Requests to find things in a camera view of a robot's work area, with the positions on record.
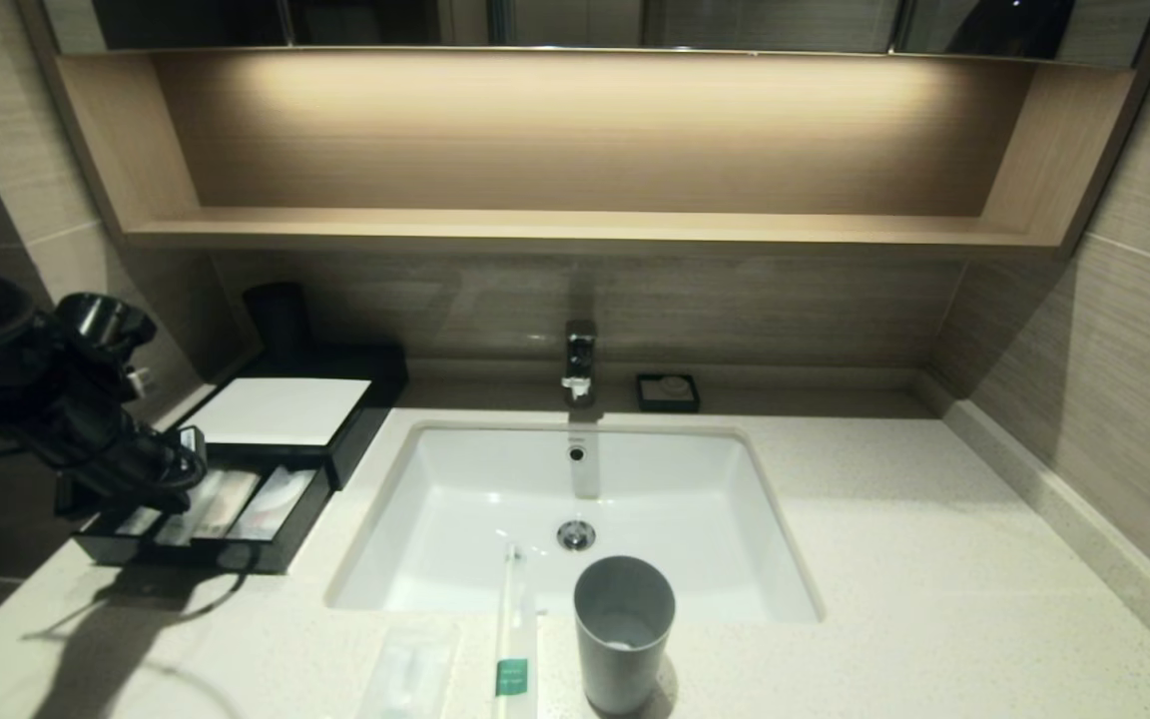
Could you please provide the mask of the white ceramic sink basin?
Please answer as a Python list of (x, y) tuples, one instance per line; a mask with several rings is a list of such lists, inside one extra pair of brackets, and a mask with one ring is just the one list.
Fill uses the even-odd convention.
[[(555, 541), (586, 520), (595, 546)], [(816, 624), (825, 609), (752, 448), (716, 429), (420, 426), (327, 592), (332, 609), (494, 611), (505, 545), (526, 552), (537, 609), (572, 613), (595, 560), (661, 569), (680, 622)]]

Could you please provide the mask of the black amenity drawer box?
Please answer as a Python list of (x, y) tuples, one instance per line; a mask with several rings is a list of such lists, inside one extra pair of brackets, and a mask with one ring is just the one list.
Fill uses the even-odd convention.
[(305, 462), (348, 484), (409, 381), (402, 349), (319, 345), (258, 355), (179, 424), (204, 433), (214, 458)]
[(145, 531), (138, 535), (118, 535), (116, 528), (135, 515), (132, 510), (113, 511), (95, 517), (72, 540), (105, 567), (124, 565), (160, 565), (160, 567), (193, 567), (247, 572), (252, 574), (282, 574), (288, 569), (307, 534), (328, 505), (334, 492), (334, 460), (323, 451), (309, 451), (279, 445), (221, 444), (207, 449), (209, 462), (221, 467), (247, 462), (262, 471), (269, 479), (278, 467), (309, 471), (310, 482), (301, 496), (292, 502), (290, 514), (271, 538), (189, 538), (183, 545), (163, 543), (158, 535), (174, 514), (154, 514)]

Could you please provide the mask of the grey plastic cup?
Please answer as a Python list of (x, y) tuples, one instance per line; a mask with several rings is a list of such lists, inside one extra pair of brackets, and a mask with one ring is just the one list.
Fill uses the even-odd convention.
[(627, 554), (595, 560), (576, 579), (572, 610), (590, 705), (624, 716), (647, 704), (677, 614), (677, 597), (661, 569)]

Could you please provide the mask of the chrome faucet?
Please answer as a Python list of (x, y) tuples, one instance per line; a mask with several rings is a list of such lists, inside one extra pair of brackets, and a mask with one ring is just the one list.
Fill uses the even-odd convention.
[(584, 408), (595, 403), (595, 323), (572, 320), (565, 327), (565, 368), (561, 387), (570, 408)]

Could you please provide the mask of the wide paper pack green label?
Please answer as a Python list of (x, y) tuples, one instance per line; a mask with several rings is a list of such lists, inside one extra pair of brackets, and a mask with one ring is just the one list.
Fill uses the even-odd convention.
[(195, 520), (195, 528), (189, 540), (198, 542), (223, 538), (233, 523), (237, 523), (260, 481), (256, 471), (250, 468), (218, 469), (207, 474), (204, 481), (204, 511)]

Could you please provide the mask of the clear plastic packet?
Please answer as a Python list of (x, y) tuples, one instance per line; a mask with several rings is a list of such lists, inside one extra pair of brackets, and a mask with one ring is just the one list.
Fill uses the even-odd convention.
[(451, 624), (389, 628), (354, 719), (440, 719), (460, 640)]

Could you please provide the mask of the wooden wall shelf niche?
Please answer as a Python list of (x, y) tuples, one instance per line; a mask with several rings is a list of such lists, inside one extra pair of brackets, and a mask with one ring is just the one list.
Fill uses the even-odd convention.
[(977, 58), (38, 49), (138, 248), (1067, 258), (1150, 83)]

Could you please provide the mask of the black cylindrical cup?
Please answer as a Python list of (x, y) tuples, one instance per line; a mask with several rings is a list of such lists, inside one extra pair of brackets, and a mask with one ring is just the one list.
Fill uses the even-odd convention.
[(241, 300), (271, 362), (297, 364), (314, 350), (307, 301), (301, 284), (279, 282), (251, 286)]

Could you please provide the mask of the mirror cabinet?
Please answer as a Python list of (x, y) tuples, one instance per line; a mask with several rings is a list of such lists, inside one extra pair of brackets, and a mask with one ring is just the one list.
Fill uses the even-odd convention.
[(1150, 0), (37, 0), (60, 53), (561, 47), (1136, 63)]

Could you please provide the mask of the slim toothbrush pack green label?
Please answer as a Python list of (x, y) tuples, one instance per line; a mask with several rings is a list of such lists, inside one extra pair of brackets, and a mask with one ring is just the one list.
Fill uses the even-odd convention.
[(526, 552), (505, 545), (494, 643), (493, 719), (539, 719), (538, 613)]

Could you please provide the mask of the black soap dish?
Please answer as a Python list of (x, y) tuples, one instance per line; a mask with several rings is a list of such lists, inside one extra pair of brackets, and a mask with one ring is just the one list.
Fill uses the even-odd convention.
[(702, 400), (697, 383), (690, 374), (681, 374), (689, 378), (693, 395), (688, 397), (669, 397), (657, 388), (657, 380), (666, 374), (675, 373), (639, 373), (636, 376), (636, 403), (642, 412), (647, 413), (698, 413)]

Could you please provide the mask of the square white sachet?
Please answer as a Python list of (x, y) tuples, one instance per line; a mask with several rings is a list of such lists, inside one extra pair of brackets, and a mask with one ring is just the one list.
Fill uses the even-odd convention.
[(313, 482), (313, 469), (276, 468), (252, 496), (227, 540), (273, 541)]

